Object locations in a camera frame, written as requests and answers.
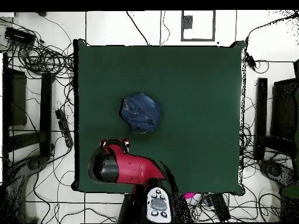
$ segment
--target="floor tile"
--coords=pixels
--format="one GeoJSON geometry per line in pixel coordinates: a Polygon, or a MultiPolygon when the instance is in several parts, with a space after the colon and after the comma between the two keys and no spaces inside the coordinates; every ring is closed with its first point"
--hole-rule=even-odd
{"type": "MultiPolygon", "coordinates": [[[[43,202],[26,202],[26,211],[28,218],[38,218],[38,223],[40,223],[43,220],[44,216],[48,212],[48,209],[48,205],[43,202]]],[[[56,203],[50,203],[50,211],[46,215],[46,218],[44,219],[43,223],[58,224],[61,222],[61,224],[80,224],[84,222],[84,213],[77,212],[83,210],[84,204],[59,204],[59,206],[57,206],[56,203]]]]}
{"type": "MultiPolygon", "coordinates": [[[[238,10],[237,40],[245,40],[251,30],[290,14],[285,10],[238,10]]],[[[298,19],[290,19],[256,29],[250,34],[248,53],[255,60],[298,60],[297,26],[298,19]]]]}
{"type": "Polygon", "coordinates": [[[121,205],[86,204],[85,223],[115,223],[119,216],[120,208],[121,205]]]}
{"type": "MultiPolygon", "coordinates": [[[[137,27],[152,46],[159,45],[160,11],[129,11],[137,27]]],[[[86,40],[92,46],[146,46],[126,11],[89,11],[86,40]]]]}
{"type": "Polygon", "coordinates": [[[124,194],[116,193],[86,193],[86,202],[114,202],[122,203],[124,194]]]}

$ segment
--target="black cable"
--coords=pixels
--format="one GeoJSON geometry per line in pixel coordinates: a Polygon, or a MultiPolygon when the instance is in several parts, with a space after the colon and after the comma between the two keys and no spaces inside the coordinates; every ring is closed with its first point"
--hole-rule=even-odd
{"type": "Polygon", "coordinates": [[[35,189],[36,189],[36,184],[37,184],[38,180],[39,180],[39,172],[37,172],[37,178],[36,178],[35,184],[34,184],[34,186],[33,186],[33,192],[34,192],[35,196],[36,196],[39,200],[44,201],[44,202],[48,205],[48,207],[49,207],[47,213],[45,214],[44,218],[43,218],[43,219],[41,220],[41,222],[40,222],[40,224],[43,224],[43,222],[44,222],[46,216],[49,214],[49,211],[50,211],[50,209],[51,209],[51,205],[50,205],[46,200],[44,200],[44,199],[41,198],[39,195],[37,195],[35,189]]]}
{"type": "Polygon", "coordinates": [[[133,22],[134,26],[136,27],[136,29],[138,30],[138,32],[143,36],[145,42],[147,43],[147,45],[149,46],[149,43],[147,41],[147,39],[144,37],[144,35],[142,34],[142,32],[139,30],[139,28],[137,27],[137,25],[135,24],[135,21],[133,20],[133,18],[129,15],[129,13],[126,11],[127,16],[131,19],[131,21],[133,22]]]}
{"type": "Polygon", "coordinates": [[[94,212],[95,214],[97,214],[97,215],[99,215],[99,216],[105,217],[105,218],[107,218],[107,220],[110,220],[111,222],[116,223],[116,221],[117,221],[115,217],[112,217],[112,218],[111,218],[111,217],[108,217],[108,216],[106,216],[106,215],[103,215],[103,214],[101,214],[101,213],[96,212],[94,209],[86,208],[86,209],[83,209],[83,210],[81,210],[81,211],[79,211],[79,212],[76,212],[76,213],[69,213],[69,214],[64,215],[64,216],[62,217],[62,219],[59,221],[59,224],[61,224],[61,222],[63,221],[63,219],[64,219],[66,216],[77,215],[77,214],[80,214],[80,213],[82,213],[82,212],[84,212],[84,211],[87,211],[87,210],[90,210],[90,211],[94,212]]]}
{"type": "Polygon", "coordinates": [[[273,193],[265,193],[265,194],[263,194],[263,195],[261,195],[261,196],[259,197],[258,207],[259,207],[260,216],[262,217],[262,219],[263,219],[264,222],[267,222],[267,221],[266,221],[266,219],[263,217],[264,214],[263,214],[263,212],[262,212],[262,208],[260,207],[260,205],[261,205],[260,201],[261,201],[261,199],[262,199],[264,196],[267,196],[267,195],[271,195],[272,197],[276,197],[276,198],[280,201],[280,198],[279,198],[277,195],[273,194],[273,193]]]}
{"type": "Polygon", "coordinates": [[[67,34],[67,32],[58,24],[58,23],[56,23],[56,22],[53,22],[52,20],[49,20],[49,19],[47,19],[47,18],[45,18],[46,20],[48,20],[49,22],[51,22],[51,23],[54,23],[54,24],[56,24],[56,25],[58,25],[62,30],[63,30],[63,32],[68,36],[68,39],[69,39],[69,42],[72,42],[71,41],[71,38],[69,37],[69,35],[67,34]]]}
{"type": "Polygon", "coordinates": [[[163,23],[164,27],[168,30],[168,37],[167,37],[166,40],[163,41],[163,43],[162,43],[161,45],[163,45],[164,42],[168,41],[169,36],[171,35],[171,32],[169,31],[168,27],[165,26],[165,23],[164,23],[165,14],[166,14],[166,11],[164,11],[164,15],[163,15],[163,21],[162,21],[162,23],[163,23]]]}

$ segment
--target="metal frame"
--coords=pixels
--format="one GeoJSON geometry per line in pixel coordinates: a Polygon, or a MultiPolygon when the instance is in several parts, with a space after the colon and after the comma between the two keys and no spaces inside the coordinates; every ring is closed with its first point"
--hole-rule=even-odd
{"type": "Polygon", "coordinates": [[[267,120],[267,78],[259,78],[256,85],[256,111],[255,111],[255,138],[253,141],[253,158],[263,160],[265,148],[274,149],[291,157],[294,170],[297,166],[294,162],[297,154],[295,140],[288,140],[273,135],[266,135],[267,120]]]}
{"type": "MultiPolygon", "coordinates": [[[[5,74],[8,70],[4,68],[3,87],[7,89],[11,83],[5,74]]],[[[41,76],[41,101],[40,101],[40,131],[10,136],[8,138],[8,147],[6,152],[16,151],[24,147],[40,144],[40,155],[48,159],[51,154],[51,122],[52,122],[52,82],[54,76],[50,73],[44,73],[41,76]]],[[[11,104],[11,95],[4,95],[4,108],[11,104]]]]}
{"type": "Polygon", "coordinates": [[[183,19],[184,19],[184,11],[182,10],[182,17],[180,20],[181,23],[181,34],[180,34],[180,40],[181,41],[215,41],[215,30],[216,30],[216,25],[215,25],[215,19],[216,19],[216,10],[213,10],[213,34],[212,38],[184,38],[184,24],[183,24],[183,19]]]}

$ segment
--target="denim fabric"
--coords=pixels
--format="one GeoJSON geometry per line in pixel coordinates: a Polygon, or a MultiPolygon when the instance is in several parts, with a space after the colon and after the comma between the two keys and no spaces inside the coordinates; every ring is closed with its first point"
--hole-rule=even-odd
{"type": "Polygon", "coordinates": [[[128,122],[132,132],[154,131],[161,120],[162,107],[143,93],[123,99],[120,116],[128,122]]]}

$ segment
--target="green table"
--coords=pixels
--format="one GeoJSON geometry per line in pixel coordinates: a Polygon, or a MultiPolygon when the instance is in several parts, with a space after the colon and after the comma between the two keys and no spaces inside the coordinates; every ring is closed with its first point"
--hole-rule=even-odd
{"type": "Polygon", "coordinates": [[[95,183],[87,172],[101,139],[128,137],[130,153],[161,160],[181,193],[240,195],[242,47],[87,46],[74,41],[77,189],[131,192],[131,185],[95,183]],[[140,92],[160,102],[163,114],[155,132],[138,135],[119,110],[123,98],[140,92]]]}

